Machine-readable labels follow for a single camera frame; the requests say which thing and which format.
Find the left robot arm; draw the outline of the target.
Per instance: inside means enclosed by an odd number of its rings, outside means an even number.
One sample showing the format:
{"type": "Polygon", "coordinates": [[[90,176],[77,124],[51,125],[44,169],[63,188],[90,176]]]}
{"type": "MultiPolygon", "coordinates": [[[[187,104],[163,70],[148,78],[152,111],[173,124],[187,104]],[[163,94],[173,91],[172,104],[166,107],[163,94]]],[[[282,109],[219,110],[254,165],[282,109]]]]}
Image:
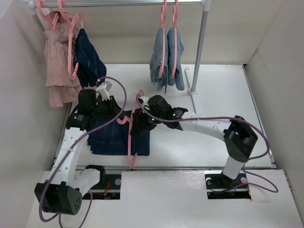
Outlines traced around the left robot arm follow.
{"type": "Polygon", "coordinates": [[[44,183],[35,186],[39,213],[76,215],[89,190],[106,184],[103,167],[89,165],[78,177],[76,167],[89,134],[100,129],[96,126],[97,120],[105,118],[103,125],[107,126],[121,112],[107,88],[100,86],[79,93],[78,104],[66,121],[64,139],[50,175],[44,183]]]}

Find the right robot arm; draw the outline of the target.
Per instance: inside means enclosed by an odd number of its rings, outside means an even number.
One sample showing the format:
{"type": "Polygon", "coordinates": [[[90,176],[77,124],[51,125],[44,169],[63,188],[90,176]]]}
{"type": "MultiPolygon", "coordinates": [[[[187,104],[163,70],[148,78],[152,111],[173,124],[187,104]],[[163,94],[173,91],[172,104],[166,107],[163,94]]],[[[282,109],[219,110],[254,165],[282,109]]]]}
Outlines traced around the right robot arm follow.
{"type": "Polygon", "coordinates": [[[204,117],[186,108],[172,107],[160,95],[151,98],[137,95],[135,100],[140,110],[133,114],[131,134],[150,132],[158,124],[164,124],[170,129],[196,132],[219,139],[228,152],[219,181],[225,187],[236,183],[258,140],[243,117],[204,117]]]}

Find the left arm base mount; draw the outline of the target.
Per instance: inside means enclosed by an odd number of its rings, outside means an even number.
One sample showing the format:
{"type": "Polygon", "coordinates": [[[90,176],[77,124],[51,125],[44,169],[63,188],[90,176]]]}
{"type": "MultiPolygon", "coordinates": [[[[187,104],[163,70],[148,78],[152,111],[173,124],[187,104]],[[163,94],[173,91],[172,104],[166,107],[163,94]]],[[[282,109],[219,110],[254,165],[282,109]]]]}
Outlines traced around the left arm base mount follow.
{"type": "Polygon", "coordinates": [[[94,200],[119,200],[121,196],[122,173],[106,172],[103,180],[94,185],[90,191],[94,200]]]}

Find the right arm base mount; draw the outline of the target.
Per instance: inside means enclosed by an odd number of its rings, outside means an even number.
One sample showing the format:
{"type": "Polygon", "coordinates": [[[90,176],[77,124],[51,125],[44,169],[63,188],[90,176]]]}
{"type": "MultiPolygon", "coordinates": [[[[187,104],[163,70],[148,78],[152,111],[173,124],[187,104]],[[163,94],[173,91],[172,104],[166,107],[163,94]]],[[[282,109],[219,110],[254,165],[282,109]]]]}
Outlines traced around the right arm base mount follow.
{"type": "Polygon", "coordinates": [[[221,171],[206,171],[204,174],[209,200],[251,199],[247,176],[243,171],[235,180],[226,177],[221,171]]]}

